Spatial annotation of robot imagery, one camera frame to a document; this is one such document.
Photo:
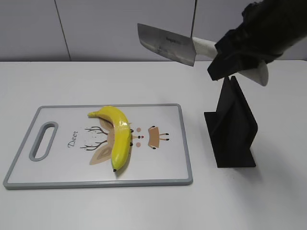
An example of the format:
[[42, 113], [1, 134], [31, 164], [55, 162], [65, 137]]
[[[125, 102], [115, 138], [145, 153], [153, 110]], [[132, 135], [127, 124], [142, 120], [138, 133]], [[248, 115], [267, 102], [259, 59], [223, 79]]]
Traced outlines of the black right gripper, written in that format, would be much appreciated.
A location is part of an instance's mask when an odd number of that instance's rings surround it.
[[215, 45], [218, 54], [207, 68], [213, 81], [270, 63], [307, 35], [306, 0], [253, 2], [242, 17]]

